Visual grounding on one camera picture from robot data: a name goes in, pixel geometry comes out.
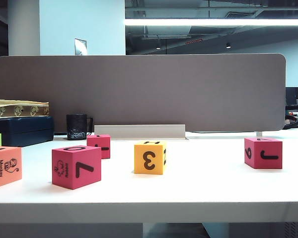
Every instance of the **yellow cube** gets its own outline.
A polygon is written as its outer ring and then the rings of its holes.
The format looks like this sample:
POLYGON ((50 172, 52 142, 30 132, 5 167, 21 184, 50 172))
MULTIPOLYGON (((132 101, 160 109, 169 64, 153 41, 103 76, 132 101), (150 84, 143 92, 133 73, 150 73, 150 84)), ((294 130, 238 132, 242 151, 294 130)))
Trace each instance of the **yellow cube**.
POLYGON ((135 174, 162 175, 166 166, 166 141, 135 144, 135 174))

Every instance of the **dark blue box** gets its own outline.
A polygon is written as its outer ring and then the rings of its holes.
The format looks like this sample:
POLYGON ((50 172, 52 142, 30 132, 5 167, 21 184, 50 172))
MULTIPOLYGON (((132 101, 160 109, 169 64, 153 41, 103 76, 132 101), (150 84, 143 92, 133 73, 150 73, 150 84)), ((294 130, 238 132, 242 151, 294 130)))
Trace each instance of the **dark blue box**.
POLYGON ((52 117, 0 118, 2 146, 23 147, 53 140, 52 117))

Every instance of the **ceiling light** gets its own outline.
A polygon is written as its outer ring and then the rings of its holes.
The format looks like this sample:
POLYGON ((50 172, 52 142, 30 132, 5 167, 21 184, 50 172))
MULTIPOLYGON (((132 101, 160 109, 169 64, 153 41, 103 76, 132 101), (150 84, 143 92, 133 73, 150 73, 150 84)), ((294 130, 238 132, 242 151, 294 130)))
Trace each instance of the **ceiling light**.
POLYGON ((126 26, 298 26, 298 19, 125 19, 126 26))

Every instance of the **white wall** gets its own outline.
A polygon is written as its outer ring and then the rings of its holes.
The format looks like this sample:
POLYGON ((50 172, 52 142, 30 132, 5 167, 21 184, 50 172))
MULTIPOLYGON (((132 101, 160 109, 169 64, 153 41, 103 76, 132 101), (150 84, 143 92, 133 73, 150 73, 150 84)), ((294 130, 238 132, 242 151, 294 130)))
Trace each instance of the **white wall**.
POLYGON ((74 55, 74 39, 89 55, 125 55, 123 0, 40 0, 41 55, 74 55))
POLYGON ((298 87, 298 39, 225 53, 281 53, 286 58, 286 87, 298 87))
POLYGON ((39 56, 39 0, 8 0, 10 56, 39 56))

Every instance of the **pink cube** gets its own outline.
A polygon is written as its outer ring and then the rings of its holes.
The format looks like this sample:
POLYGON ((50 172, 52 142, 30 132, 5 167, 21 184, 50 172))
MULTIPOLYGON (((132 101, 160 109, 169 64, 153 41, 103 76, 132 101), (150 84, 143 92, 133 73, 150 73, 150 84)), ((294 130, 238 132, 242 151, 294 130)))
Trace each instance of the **pink cube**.
POLYGON ((52 184, 76 189, 100 180, 100 148, 78 145, 52 150, 52 184))
POLYGON ((88 135, 87 146, 101 147, 101 158, 110 158, 110 135, 88 135))
POLYGON ((272 138, 245 138, 245 163, 254 169, 282 169, 283 142, 272 138))

